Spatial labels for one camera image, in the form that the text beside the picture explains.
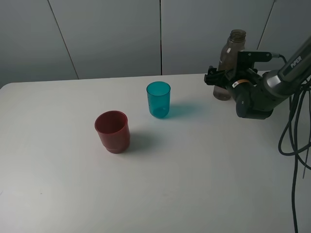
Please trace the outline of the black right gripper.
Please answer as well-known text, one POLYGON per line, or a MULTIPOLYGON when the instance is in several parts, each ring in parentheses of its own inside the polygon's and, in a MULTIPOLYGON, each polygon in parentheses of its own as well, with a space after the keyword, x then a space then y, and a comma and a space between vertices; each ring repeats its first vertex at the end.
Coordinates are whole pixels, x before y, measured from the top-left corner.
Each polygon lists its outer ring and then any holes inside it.
POLYGON ((224 70, 209 66, 207 74, 204 75, 204 82, 207 85, 226 86, 231 96, 237 97, 242 90, 248 91, 258 84, 259 74, 257 69, 232 69, 225 73, 224 70))

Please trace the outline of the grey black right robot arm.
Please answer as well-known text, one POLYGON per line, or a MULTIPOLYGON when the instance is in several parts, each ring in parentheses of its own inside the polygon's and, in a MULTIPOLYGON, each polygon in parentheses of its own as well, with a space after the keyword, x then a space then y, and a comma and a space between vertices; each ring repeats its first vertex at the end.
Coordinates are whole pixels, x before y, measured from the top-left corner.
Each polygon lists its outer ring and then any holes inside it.
POLYGON ((266 51, 239 51, 233 69, 218 71, 210 67, 204 82, 230 93, 238 117, 266 119, 310 76, 311 41, 308 39, 279 70, 259 75, 254 68, 256 62, 269 62, 278 57, 279 54, 266 51))

